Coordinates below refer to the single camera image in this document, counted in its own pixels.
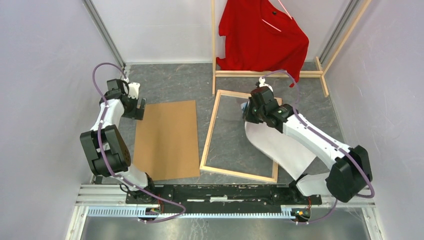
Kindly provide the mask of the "printed photo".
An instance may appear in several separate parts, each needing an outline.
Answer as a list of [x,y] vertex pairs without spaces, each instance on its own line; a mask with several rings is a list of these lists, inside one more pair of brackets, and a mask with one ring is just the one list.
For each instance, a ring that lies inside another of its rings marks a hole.
[[244,129],[248,141],[282,167],[294,180],[298,179],[316,158],[305,146],[264,122],[256,124],[245,121]]

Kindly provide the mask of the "wooden picture frame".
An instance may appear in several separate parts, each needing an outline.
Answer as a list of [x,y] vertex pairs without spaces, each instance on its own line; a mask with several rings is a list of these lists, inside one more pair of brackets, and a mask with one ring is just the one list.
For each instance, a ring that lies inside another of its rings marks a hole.
[[250,94],[218,90],[199,169],[230,184],[275,184],[279,165],[247,139],[243,104]]

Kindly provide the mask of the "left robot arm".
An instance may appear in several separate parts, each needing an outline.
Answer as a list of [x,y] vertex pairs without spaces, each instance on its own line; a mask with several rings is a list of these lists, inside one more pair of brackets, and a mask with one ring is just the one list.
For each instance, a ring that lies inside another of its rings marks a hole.
[[146,99],[139,99],[140,84],[128,78],[109,80],[107,87],[94,125],[79,137],[88,165],[95,176],[114,178],[125,185],[128,195],[151,204],[157,198],[153,180],[133,165],[119,132],[121,118],[143,120]]

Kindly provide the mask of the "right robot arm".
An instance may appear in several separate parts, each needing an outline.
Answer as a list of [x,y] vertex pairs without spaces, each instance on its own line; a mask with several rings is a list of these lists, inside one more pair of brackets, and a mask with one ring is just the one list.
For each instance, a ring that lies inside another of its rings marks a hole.
[[249,142],[294,179],[295,187],[288,191],[293,203],[324,194],[347,203],[371,186],[364,147],[330,137],[292,105],[278,103],[271,88],[261,86],[250,93],[243,120]]

